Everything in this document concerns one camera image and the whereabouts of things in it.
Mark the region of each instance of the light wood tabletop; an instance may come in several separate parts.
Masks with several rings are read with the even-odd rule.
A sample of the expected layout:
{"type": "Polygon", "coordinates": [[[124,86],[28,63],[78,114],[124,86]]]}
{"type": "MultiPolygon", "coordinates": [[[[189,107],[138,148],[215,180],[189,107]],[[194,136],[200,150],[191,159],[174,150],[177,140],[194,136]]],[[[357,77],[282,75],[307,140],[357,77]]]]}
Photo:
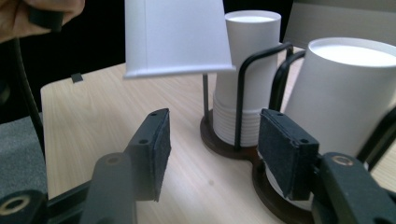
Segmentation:
{"type": "MultiPolygon", "coordinates": [[[[302,62],[290,71],[290,84],[302,62]]],[[[221,157],[201,140],[202,75],[124,80],[120,64],[41,90],[49,197],[92,177],[102,156],[123,151],[146,115],[169,108],[172,152],[158,203],[138,202],[139,223],[281,223],[263,205],[248,161],[221,157]]],[[[209,104],[216,75],[209,75],[209,104]]],[[[396,190],[396,149],[373,171],[396,190]]]]}

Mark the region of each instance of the stack of paper cups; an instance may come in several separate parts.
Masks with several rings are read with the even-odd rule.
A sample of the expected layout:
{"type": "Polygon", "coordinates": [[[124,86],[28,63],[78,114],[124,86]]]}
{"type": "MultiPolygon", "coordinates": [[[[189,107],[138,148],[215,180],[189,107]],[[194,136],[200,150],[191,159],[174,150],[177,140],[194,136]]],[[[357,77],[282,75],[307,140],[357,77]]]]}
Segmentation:
{"type": "MultiPolygon", "coordinates": [[[[261,50],[279,44],[281,16],[275,12],[245,10],[225,15],[230,50],[236,72],[220,73],[213,94],[213,129],[224,142],[233,145],[238,71],[243,61],[261,50]]],[[[269,104],[277,56],[253,63],[245,78],[241,146],[256,146],[259,138],[260,112],[269,104]]]]}

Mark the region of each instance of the human hand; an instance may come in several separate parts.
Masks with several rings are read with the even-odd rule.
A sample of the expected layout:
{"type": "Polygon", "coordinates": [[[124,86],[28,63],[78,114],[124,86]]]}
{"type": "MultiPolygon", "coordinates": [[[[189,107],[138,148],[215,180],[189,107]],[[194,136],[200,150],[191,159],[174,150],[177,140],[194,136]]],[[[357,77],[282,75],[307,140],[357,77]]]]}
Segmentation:
{"type": "Polygon", "coordinates": [[[0,43],[15,37],[50,32],[29,22],[29,6],[62,11],[65,24],[82,12],[85,0],[0,0],[0,43]]]}

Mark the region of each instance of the gray carpet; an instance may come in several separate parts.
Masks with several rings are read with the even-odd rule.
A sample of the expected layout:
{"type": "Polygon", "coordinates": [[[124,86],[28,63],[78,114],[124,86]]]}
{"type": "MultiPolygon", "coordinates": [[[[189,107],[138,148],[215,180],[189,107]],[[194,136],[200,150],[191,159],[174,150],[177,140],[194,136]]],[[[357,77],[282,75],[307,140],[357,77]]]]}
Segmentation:
{"type": "Polygon", "coordinates": [[[0,124],[0,198],[25,189],[47,193],[46,166],[29,117],[0,124]]]}

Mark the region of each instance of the wooden base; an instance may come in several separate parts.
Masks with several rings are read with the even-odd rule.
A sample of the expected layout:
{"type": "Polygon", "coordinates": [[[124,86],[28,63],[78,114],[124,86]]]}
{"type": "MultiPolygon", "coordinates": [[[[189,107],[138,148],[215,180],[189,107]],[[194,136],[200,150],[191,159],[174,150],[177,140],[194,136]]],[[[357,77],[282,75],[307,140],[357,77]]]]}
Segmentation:
{"type": "Polygon", "coordinates": [[[289,224],[314,223],[312,214],[294,206],[283,199],[271,186],[265,173],[265,166],[260,159],[256,147],[241,147],[236,151],[232,145],[223,142],[213,130],[213,111],[209,113],[209,120],[203,118],[200,125],[201,137],[208,148],[221,156],[247,160],[253,165],[252,178],[254,189],[265,206],[282,221],[289,224]]]}

